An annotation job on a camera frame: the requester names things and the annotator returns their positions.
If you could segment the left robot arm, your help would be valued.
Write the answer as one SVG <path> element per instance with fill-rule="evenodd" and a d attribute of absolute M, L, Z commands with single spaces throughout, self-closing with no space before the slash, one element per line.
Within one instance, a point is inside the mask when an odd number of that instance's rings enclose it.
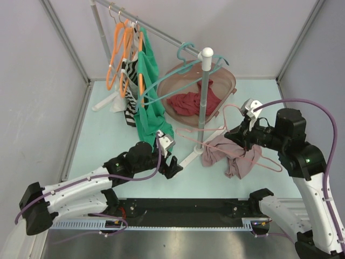
<path fill-rule="evenodd" d="M 157 173 L 171 179 L 183 170 L 165 143 L 156 140 L 151 147 L 141 141 L 84 176 L 55 185 L 30 184 L 19 202 L 15 224 L 23 219 L 26 234 L 32 236 L 72 217 L 123 215 L 114 187 L 148 180 Z"/>

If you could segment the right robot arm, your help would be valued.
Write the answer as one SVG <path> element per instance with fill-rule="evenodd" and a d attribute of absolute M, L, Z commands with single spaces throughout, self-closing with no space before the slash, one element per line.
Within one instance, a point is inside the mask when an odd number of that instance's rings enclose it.
<path fill-rule="evenodd" d="M 344 258 L 344 243 L 336 232 L 323 186 L 326 161 L 321 150 L 306 141 L 306 119 L 299 110 L 283 108 L 277 112 L 275 125 L 253 126 L 248 116 L 226 132 L 225 137 L 248 151 L 253 146 L 278 153 L 278 159 L 292 178 L 302 197 L 308 222 L 298 218 L 268 189 L 250 194 L 249 211 L 254 216 L 267 215 L 290 237 L 300 258 Z"/>

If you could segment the pink hanger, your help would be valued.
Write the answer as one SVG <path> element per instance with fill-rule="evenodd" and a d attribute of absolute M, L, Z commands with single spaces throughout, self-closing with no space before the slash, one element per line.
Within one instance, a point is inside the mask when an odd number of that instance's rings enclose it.
<path fill-rule="evenodd" d="M 205 139 L 204 144 L 208 141 L 211 141 L 212 139 L 214 139 L 218 135 L 224 136 L 225 132 L 227 132 L 228 130 L 229 129 L 227 128 L 225 111 L 223 111 L 223 125 L 220 126 L 219 128 L 206 129 L 205 132 L 210 131 L 210 132 L 212 132 L 212 134 L 209 136 L 209 138 Z M 186 133 L 196 132 L 198 134 L 197 128 L 177 128 L 176 129 L 176 134 L 178 136 L 185 138 L 187 140 L 190 140 L 190 141 L 195 143 L 195 141 L 197 139 L 193 139 L 191 137 L 184 135 L 183 134 L 184 132 L 186 132 Z M 264 167 L 264 168 L 269 169 L 269 170 L 272 170 L 274 172 L 282 172 L 282 167 L 277 162 L 273 161 L 272 159 L 270 159 L 268 157 L 263 156 L 263 154 L 261 154 L 261 158 L 258 160 L 256 165 Z"/>

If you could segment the mauve pink tank top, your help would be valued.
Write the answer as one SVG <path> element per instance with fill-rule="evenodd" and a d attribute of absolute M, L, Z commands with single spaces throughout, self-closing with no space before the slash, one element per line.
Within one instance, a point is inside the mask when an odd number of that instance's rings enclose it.
<path fill-rule="evenodd" d="M 223 135 L 218 135 L 204 144 L 202 165 L 211 167 L 215 163 L 226 159 L 227 169 L 224 174 L 228 178 L 236 176 L 242 179 L 252 170 L 261 158 L 261 154 L 261 147 L 258 145 L 254 145 L 249 151 L 246 151 L 232 140 Z"/>

